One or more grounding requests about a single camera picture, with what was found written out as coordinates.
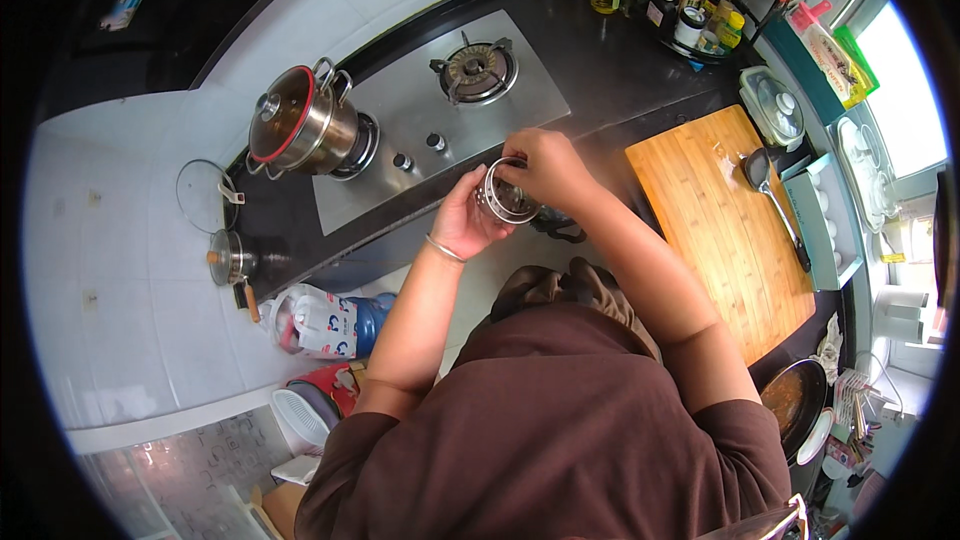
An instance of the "pot handle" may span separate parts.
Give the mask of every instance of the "pot handle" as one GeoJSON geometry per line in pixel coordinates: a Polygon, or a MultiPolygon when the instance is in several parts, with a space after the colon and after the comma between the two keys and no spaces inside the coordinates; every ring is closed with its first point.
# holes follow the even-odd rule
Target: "pot handle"
{"type": "Polygon", "coordinates": [[[347,102],[347,95],[351,93],[351,90],[354,90],[354,78],[343,69],[337,69],[337,72],[334,73],[330,79],[331,89],[333,89],[336,84],[337,78],[343,78],[343,91],[340,92],[340,96],[337,97],[337,104],[344,106],[344,103],[347,102]]]}
{"type": "Polygon", "coordinates": [[[246,157],[244,157],[244,163],[246,163],[246,170],[249,172],[250,175],[257,175],[260,172],[262,172],[265,167],[267,167],[267,163],[261,162],[258,167],[254,168],[253,162],[251,161],[252,156],[253,154],[249,150],[247,150],[246,157]]]}
{"type": "Polygon", "coordinates": [[[282,176],[283,174],[286,174],[286,172],[287,172],[286,169],[281,169],[280,171],[278,171],[278,172],[276,173],[276,175],[274,175],[274,174],[271,174],[271,173],[270,173],[270,167],[269,167],[269,166],[266,166],[266,165],[267,165],[266,162],[264,162],[263,165],[265,166],[265,169],[267,170],[267,177],[269,177],[271,180],[279,180],[279,179],[281,179],[281,176],[282,176]]]}
{"type": "Polygon", "coordinates": [[[317,82],[317,88],[323,92],[330,88],[330,82],[333,81],[333,77],[336,76],[336,66],[333,65],[333,61],[330,60],[330,57],[319,57],[317,64],[313,66],[313,78],[317,82]],[[318,76],[320,67],[326,64],[329,67],[324,73],[323,76],[318,76]]]}
{"type": "Polygon", "coordinates": [[[249,318],[253,323],[260,323],[260,310],[257,308],[257,297],[254,295],[254,287],[250,285],[250,280],[246,278],[243,281],[243,294],[246,296],[246,308],[249,310],[249,318]]]}

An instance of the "hand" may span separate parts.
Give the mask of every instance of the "hand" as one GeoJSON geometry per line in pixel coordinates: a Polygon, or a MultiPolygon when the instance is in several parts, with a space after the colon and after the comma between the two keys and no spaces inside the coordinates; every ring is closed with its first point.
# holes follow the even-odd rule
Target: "hand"
{"type": "Polygon", "coordinates": [[[560,132],[527,128],[510,134],[503,156],[522,157],[527,168],[501,164],[496,168],[497,177],[574,218],[594,196],[594,189],[600,188],[573,144],[560,132]]]}
{"type": "Polygon", "coordinates": [[[439,205],[433,223],[431,238],[453,251],[461,259],[469,259],[494,241],[503,240],[517,228],[512,223],[484,214],[474,199],[474,189],[487,173],[486,164],[480,164],[463,174],[450,194],[439,205]]]}

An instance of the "plastic bag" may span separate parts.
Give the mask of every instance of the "plastic bag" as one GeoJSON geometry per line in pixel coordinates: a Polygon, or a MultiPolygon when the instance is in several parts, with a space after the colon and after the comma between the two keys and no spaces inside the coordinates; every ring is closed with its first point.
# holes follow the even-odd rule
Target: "plastic bag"
{"type": "Polygon", "coordinates": [[[345,361],[356,357],[356,322],[353,301],[296,283],[272,300],[270,314],[261,318],[260,325],[291,355],[345,361]]]}

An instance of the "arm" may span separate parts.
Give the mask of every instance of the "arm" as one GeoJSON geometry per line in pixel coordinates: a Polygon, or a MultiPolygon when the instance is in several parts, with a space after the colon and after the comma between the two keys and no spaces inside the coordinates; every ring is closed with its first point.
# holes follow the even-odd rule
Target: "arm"
{"type": "MultiPolygon", "coordinates": [[[[430,237],[469,259],[514,231],[476,208],[474,188],[486,165],[467,173],[443,200],[430,237]]],[[[366,366],[366,387],[354,413],[373,412],[403,419],[433,388],[447,343],[447,331],[464,264],[424,242],[387,315],[366,366]]]]}
{"type": "Polygon", "coordinates": [[[600,186],[566,136],[522,130],[505,156],[527,168],[498,168],[501,177],[565,211],[590,236],[630,306],[659,345],[690,414],[733,399],[761,402],[727,324],[700,280],[672,248],[600,186]]]}

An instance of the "silver bracelet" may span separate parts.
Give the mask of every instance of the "silver bracelet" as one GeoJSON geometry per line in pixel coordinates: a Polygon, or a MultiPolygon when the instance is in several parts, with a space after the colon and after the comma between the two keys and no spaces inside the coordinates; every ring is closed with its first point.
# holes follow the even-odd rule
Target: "silver bracelet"
{"type": "Polygon", "coordinates": [[[458,256],[457,253],[450,250],[450,248],[448,248],[447,246],[443,246],[437,240],[433,239],[433,237],[431,237],[430,234],[424,234],[423,236],[426,238],[426,242],[430,243],[433,246],[436,246],[437,250],[443,253],[444,255],[447,255],[448,257],[453,257],[460,263],[467,262],[465,258],[458,256]]]}

